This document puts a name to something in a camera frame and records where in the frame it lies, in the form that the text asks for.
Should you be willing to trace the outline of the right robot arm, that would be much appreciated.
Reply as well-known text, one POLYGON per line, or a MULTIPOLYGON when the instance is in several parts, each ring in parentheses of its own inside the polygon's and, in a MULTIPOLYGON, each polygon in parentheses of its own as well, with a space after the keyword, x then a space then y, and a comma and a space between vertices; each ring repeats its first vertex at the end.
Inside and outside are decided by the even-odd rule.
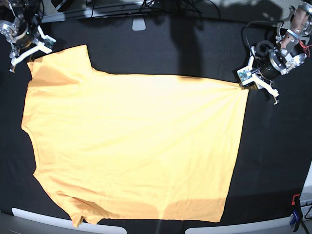
POLYGON ((11 45, 10 72, 25 58, 41 51, 52 52, 57 42, 44 34, 41 23, 44 4, 41 0, 2 0, 0 2, 0 33, 11 45))

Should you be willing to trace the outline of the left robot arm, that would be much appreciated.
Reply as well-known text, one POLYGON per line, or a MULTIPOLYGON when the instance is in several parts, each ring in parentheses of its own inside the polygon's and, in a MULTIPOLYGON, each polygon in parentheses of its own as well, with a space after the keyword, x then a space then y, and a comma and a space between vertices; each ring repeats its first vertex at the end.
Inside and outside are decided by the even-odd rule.
POLYGON ((263 40, 251 45, 244 32, 249 49, 247 66, 237 70, 240 87, 265 89, 277 105, 279 92, 273 80, 288 74, 310 57, 309 36, 312 34, 312 2, 304 0, 297 8, 290 6, 287 18, 276 23, 275 43, 263 40))

